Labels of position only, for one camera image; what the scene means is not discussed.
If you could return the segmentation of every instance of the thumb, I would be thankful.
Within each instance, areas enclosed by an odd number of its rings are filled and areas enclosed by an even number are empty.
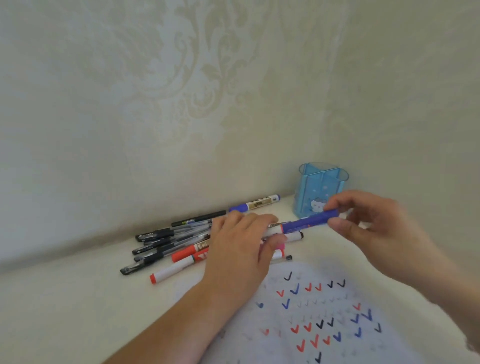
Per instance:
[[[283,234],[275,234],[267,239],[260,252],[260,258],[258,261],[261,272],[264,276],[267,275],[270,267],[270,261],[272,260],[273,253],[277,246],[283,244],[287,240],[287,237]]]
[[[343,218],[330,218],[328,226],[362,249],[372,239],[369,231]]]

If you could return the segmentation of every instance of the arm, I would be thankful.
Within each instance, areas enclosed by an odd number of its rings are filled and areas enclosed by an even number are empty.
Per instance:
[[[433,243],[396,201],[361,191],[333,196],[324,210],[350,209],[328,225],[356,244],[381,273],[438,304],[480,352],[480,288]],[[370,223],[362,229],[359,223]]]
[[[201,282],[104,364],[197,363],[217,332],[256,292],[285,235],[260,239],[273,215],[234,211],[214,219]]]

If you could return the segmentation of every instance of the plastic pen holder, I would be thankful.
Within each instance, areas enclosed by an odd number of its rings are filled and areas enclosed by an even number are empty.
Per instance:
[[[342,192],[349,178],[347,171],[328,163],[305,163],[299,172],[300,182],[293,203],[293,212],[299,218],[322,212],[328,199]]]

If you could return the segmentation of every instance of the left hand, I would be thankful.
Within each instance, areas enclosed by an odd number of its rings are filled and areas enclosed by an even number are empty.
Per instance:
[[[275,248],[287,240],[276,234],[260,249],[263,233],[277,221],[274,215],[244,216],[238,211],[215,218],[200,285],[232,310],[242,307],[267,275]]]

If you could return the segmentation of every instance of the forearm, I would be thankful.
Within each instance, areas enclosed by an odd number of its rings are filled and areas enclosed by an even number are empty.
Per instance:
[[[418,290],[439,305],[480,353],[480,287],[456,268],[421,280]]]
[[[104,364],[197,363],[234,312],[199,283]]]

